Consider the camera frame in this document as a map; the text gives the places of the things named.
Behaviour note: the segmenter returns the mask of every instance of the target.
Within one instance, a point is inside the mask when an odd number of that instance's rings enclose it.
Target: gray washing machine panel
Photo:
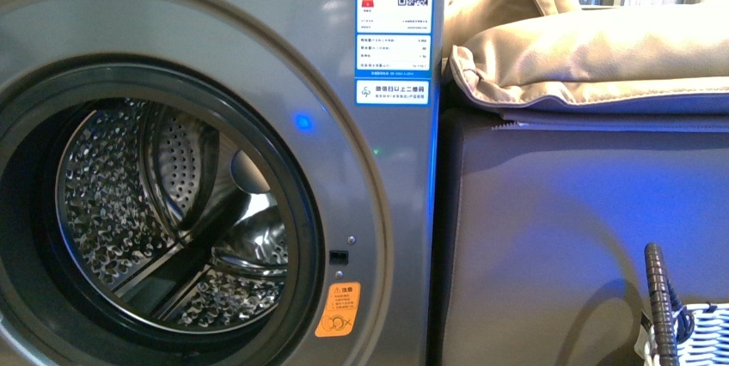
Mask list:
[[[432,78],[425,107],[356,105],[356,2],[0,0],[0,104],[41,68],[106,54],[167,61],[231,90],[296,158],[321,220],[324,252],[349,253],[348,265],[324,266],[313,320],[283,363],[422,364],[438,82]],[[434,0],[433,64],[441,54],[441,3]],[[327,290],[338,282],[361,284],[355,327],[344,337],[318,338]],[[64,362],[63,353],[29,344],[50,330],[0,326],[36,363]]]

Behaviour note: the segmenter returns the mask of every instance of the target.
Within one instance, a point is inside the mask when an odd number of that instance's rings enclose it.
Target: orange warning sticker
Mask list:
[[[317,338],[335,338],[352,332],[359,308],[359,289],[357,282],[329,286],[327,305],[315,332]]]

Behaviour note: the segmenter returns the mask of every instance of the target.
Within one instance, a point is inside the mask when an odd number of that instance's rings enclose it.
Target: white wicker basket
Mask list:
[[[659,329],[668,335],[657,336],[650,326],[646,339],[639,339],[636,350],[645,366],[729,365],[729,304],[682,305],[653,243],[646,247],[646,270],[653,321],[663,319]]]

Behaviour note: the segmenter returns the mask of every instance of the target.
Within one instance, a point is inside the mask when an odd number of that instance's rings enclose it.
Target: blue sticker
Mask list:
[[[433,0],[356,0],[357,104],[430,103]]]

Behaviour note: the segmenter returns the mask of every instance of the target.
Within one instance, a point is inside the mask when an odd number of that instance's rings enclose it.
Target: silver metal surface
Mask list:
[[[269,207],[233,226],[213,247],[212,261],[248,275],[284,276],[289,254],[278,207]]]
[[[269,192],[271,187],[260,170],[253,164],[253,160],[246,156],[242,150],[235,153],[230,161],[230,175],[236,186],[244,192],[263,194]]]
[[[232,210],[238,223],[212,248],[211,266],[154,313],[119,300],[139,293],[141,282],[205,235],[205,211],[217,208],[214,187],[220,201],[236,190],[225,182],[225,166],[240,153],[203,121],[162,104],[127,99],[94,110],[71,136],[58,170],[58,221],[78,269],[120,310],[164,330],[228,330],[267,314],[288,263],[275,205],[252,216],[246,204]],[[243,172],[263,179],[252,162]]]
[[[144,191],[139,160],[144,106],[126,101],[91,113],[58,170],[58,220],[92,284],[114,290],[175,244]]]
[[[152,104],[145,113],[143,179],[160,217],[185,237],[208,203],[217,170],[218,134],[192,115]]]

